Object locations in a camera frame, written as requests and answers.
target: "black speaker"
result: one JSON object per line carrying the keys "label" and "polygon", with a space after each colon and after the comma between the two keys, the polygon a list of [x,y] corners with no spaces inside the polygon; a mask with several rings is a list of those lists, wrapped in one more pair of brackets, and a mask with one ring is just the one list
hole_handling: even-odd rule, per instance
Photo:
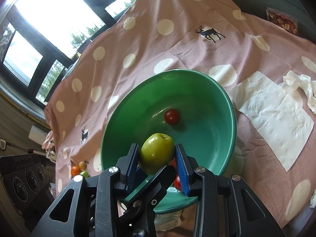
{"label": "black speaker", "polygon": [[39,156],[0,157],[0,179],[0,213],[17,236],[28,236],[54,200]]}

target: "cherry tomato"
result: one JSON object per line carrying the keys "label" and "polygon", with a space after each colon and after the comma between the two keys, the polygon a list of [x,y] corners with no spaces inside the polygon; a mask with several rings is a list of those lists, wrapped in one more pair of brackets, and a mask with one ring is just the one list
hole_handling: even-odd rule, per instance
{"label": "cherry tomato", "polygon": [[180,121],[180,114],[179,111],[175,109],[169,109],[165,112],[165,121],[169,125],[176,125]]}
{"label": "cherry tomato", "polygon": [[81,169],[78,166],[73,166],[70,173],[72,176],[79,175],[81,173]]}
{"label": "cherry tomato", "polygon": [[170,165],[172,165],[176,170],[178,170],[178,169],[177,169],[177,164],[176,164],[176,159],[175,159],[175,158],[173,158],[173,160],[172,160],[172,162],[171,162]]}
{"label": "cherry tomato", "polygon": [[174,186],[178,191],[182,191],[179,175],[177,175],[176,179],[174,180],[173,186]]}

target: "window frame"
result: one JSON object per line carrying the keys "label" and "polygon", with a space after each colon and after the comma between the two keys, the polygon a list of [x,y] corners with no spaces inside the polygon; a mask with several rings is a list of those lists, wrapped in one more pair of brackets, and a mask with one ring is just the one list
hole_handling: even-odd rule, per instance
{"label": "window frame", "polygon": [[[122,11],[114,18],[105,10],[105,8],[116,0],[83,0],[92,11],[105,23],[93,36],[89,37],[83,44],[77,49],[76,54],[72,58],[68,58],[63,52],[55,47],[49,40],[47,40],[36,28],[34,28],[18,11],[13,4],[9,11],[6,11],[6,19],[15,28],[15,32],[18,31],[29,44],[32,45],[43,57],[40,60],[37,68],[31,78],[28,86],[26,86],[17,76],[15,76],[4,64],[0,64],[0,73],[12,83],[13,87],[24,97],[28,98],[34,104],[44,109],[45,105],[36,99],[36,95],[47,76],[53,63],[58,60],[65,69],[68,69],[77,60],[77,53],[82,53],[85,48],[102,32],[111,28],[126,12],[128,8]],[[55,83],[51,87],[45,102],[48,102],[55,88],[63,79],[66,74],[66,70],[63,70],[57,77]]]}

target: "green apple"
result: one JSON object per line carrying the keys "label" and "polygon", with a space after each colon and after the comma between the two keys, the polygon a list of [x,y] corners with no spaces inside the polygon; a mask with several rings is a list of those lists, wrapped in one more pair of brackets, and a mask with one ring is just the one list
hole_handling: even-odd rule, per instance
{"label": "green apple", "polygon": [[166,134],[156,133],[143,144],[139,153],[139,165],[148,175],[154,175],[174,158],[175,148],[172,138]]}
{"label": "green apple", "polygon": [[88,177],[89,177],[89,173],[88,173],[87,170],[82,171],[82,172],[80,173],[80,175],[82,175],[84,178],[88,178]]}

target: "paper towel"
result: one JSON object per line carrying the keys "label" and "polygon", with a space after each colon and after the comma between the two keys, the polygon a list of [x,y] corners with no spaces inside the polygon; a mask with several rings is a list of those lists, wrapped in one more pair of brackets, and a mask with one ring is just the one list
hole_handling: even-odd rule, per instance
{"label": "paper towel", "polygon": [[260,72],[230,90],[244,113],[288,171],[303,150],[314,122],[299,104]]}
{"label": "paper towel", "polygon": [[307,75],[296,75],[292,70],[290,70],[286,76],[283,77],[284,83],[289,85],[296,90],[297,88],[301,88],[307,96],[307,105],[310,110],[316,114],[316,98],[315,90],[316,90],[316,81],[311,81],[311,77]]}
{"label": "paper towel", "polygon": [[156,231],[168,231],[182,224],[180,219],[182,211],[176,211],[168,214],[157,214],[155,217]]}
{"label": "paper towel", "polygon": [[313,193],[313,196],[311,197],[309,204],[311,205],[310,208],[314,209],[316,207],[316,190]]}

